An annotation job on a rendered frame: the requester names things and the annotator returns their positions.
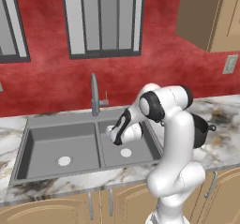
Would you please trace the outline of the tan wall cupboard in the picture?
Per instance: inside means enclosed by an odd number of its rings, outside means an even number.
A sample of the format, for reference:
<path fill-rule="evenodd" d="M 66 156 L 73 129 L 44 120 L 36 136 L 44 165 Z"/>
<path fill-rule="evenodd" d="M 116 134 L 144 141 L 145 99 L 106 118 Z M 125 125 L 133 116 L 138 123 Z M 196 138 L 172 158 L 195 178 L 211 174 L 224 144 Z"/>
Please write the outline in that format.
<path fill-rule="evenodd" d="M 207 52 L 239 52 L 240 0 L 180 0 L 175 33 Z"/>

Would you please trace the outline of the grey double sink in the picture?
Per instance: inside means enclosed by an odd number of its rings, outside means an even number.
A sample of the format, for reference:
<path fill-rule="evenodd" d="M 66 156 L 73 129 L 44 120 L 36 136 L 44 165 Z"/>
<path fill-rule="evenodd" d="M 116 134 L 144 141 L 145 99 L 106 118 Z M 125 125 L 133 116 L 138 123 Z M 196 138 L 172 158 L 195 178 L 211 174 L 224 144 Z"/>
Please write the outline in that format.
<path fill-rule="evenodd" d="M 162 147 L 150 123 L 142 122 L 142 138 L 124 145 L 111 143 L 106 127 L 124 110 L 30 117 L 11 174 L 10 183 L 48 180 L 140 164 L 155 164 Z"/>

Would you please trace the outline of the grey curved tap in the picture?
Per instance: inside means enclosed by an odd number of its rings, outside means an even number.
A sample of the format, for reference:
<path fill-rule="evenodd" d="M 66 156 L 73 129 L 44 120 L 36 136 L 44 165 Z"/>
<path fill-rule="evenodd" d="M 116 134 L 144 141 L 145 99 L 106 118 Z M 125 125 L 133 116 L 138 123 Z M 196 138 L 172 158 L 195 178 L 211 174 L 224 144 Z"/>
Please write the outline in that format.
<path fill-rule="evenodd" d="M 98 80 L 96 74 L 91 74 L 91 88 L 92 88 L 92 114 L 98 116 L 99 114 L 99 94 L 98 94 Z"/>

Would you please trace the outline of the black pot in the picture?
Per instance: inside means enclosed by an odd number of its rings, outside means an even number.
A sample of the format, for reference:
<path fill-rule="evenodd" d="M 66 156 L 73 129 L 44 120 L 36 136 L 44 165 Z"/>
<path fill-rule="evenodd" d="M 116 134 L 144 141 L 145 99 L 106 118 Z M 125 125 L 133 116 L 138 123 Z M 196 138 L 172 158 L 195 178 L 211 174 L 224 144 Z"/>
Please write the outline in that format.
<path fill-rule="evenodd" d="M 215 125 L 209 125 L 203 118 L 197 114 L 192 114 L 195 126 L 194 148 L 200 148 L 205 144 L 208 131 L 216 131 Z"/>

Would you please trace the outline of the large grey window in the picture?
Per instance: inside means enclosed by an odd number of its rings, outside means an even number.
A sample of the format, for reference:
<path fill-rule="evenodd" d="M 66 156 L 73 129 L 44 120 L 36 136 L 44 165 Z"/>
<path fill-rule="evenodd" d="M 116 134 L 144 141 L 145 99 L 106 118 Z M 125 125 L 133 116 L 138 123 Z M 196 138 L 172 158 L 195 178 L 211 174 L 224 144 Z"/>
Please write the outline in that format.
<path fill-rule="evenodd" d="M 63 0 L 71 59 L 138 56 L 144 0 Z"/>

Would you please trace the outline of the tan cupboard door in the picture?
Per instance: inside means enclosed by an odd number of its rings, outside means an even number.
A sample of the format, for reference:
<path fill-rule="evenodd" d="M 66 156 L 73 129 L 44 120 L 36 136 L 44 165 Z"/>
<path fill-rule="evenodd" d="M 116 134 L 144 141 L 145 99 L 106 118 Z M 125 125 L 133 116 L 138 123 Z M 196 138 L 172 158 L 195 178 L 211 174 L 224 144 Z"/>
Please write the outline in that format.
<path fill-rule="evenodd" d="M 146 184 L 113 188 L 113 215 L 109 212 L 109 190 L 101 191 L 102 224 L 145 224 L 155 210 L 158 199 Z"/>
<path fill-rule="evenodd" d="M 217 171 L 217 180 L 208 199 L 204 197 L 214 177 L 207 172 L 193 205 L 190 224 L 240 224 L 240 167 Z"/>
<path fill-rule="evenodd" d="M 99 198 L 88 194 L 0 207 L 0 224 L 101 224 Z"/>

